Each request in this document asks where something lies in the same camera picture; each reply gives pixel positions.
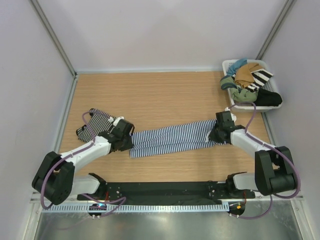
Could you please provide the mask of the blue white striped tank top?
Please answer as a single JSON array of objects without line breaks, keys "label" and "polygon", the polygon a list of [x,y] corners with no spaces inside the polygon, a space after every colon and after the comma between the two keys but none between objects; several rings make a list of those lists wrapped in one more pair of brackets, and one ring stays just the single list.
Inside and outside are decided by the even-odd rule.
[{"label": "blue white striped tank top", "polygon": [[217,143],[209,139],[216,125],[215,119],[171,125],[159,129],[136,132],[132,135],[130,158],[143,158],[210,148]]}]

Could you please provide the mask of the black white striped tank top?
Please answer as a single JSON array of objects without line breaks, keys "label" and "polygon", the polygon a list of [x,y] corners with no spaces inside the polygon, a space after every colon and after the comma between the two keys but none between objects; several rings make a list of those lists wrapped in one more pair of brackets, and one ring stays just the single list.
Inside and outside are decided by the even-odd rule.
[{"label": "black white striped tank top", "polygon": [[85,123],[82,127],[76,130],[78,140],[84,143],[90,142],[93,139],[88,126],[95,136],[105,131],[110,132],[114,128],[113,122],[116,120],[116,117],[109,113],[96,108],[91,108],[89,110],[89,116],[90,119],[88,124]]}]

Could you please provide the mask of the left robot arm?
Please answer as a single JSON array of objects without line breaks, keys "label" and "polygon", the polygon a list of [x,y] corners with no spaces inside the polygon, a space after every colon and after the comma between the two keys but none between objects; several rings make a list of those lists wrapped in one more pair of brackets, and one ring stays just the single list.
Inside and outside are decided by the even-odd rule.
[{"label": "left robot arm", "polygon": [[116,151],[133,148],[134,125],[118,117],[111,130],[100,132],[86,144],[58,154],[47,153],[32,180],[31,186],[40,193],[40,200],[53,205],[63,203],[70,196],[101,200],[107,195],[106,181],[95,173],[76,176],[76,172],[92,161]]}]

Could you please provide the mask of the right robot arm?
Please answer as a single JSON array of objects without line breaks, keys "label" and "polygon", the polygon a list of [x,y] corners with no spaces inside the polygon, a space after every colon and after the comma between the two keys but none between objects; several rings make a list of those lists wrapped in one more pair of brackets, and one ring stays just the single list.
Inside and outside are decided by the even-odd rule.
[{"label": "right robot arm", "polygon": [[208,139],[236,146],[253,157],[253,173],[238,172],[227,176],[225,192],[229,197],[237,198],[244,190],[257,191],[263,196],[294,191],[289,196],[281,196],[284,199],[299,193],[301,180],[290,150],[285,146],[270,145],[252,135],[243,125],[236,125],[229,110],[216,113],[216,123]]}]

